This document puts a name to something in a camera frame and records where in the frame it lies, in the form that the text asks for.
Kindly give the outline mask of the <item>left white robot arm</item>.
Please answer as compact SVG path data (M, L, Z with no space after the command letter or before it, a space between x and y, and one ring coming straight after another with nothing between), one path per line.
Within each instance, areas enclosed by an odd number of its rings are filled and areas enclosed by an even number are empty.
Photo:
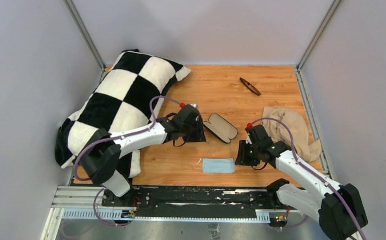
M93 184L112 192L115 201L127 207L133 202L134 193L130 190L132 186L129 181L116 170L119 160L149 146L175 142L179 138L187 140L201 124L198 106L187 104L171 119L159 118L134 130L108 133L100 129L79 153L76 162Z

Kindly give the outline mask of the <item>black glasses case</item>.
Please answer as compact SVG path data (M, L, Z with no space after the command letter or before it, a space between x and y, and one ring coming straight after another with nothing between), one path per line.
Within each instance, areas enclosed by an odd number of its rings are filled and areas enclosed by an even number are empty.
M236 127L217 113L212 113L208 121L203 122L203 126L225 144L231 143L238 135Z

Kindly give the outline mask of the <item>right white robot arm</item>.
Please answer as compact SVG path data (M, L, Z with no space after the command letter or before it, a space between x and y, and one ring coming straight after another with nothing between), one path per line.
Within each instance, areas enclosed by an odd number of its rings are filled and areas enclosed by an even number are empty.
M362 234L368 218L358 189L342 185L312 168L289 145L273 142L262 125L249 124L247 139L239 142L236 165L255 167L260 162L294 179L296 187L283 178L266 187L267 204L274 209L292 207L316 221L331 240Z

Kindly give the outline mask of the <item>light blue cleaning cloth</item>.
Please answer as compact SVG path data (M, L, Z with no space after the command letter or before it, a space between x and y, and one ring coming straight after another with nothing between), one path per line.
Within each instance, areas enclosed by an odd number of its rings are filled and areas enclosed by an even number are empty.
M205 174L231 174L235 172L234 160L231 158L204 158L202 172Z

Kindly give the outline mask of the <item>dark sunglasses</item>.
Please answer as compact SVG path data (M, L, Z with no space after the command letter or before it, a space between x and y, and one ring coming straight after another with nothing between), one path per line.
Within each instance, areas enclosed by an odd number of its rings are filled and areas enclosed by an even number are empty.
M239 80L254 95L261 96L261 92L255 86L253 86L250 82L248 82L247 80L245 80L244 78L241 78L241 77L239 78Z

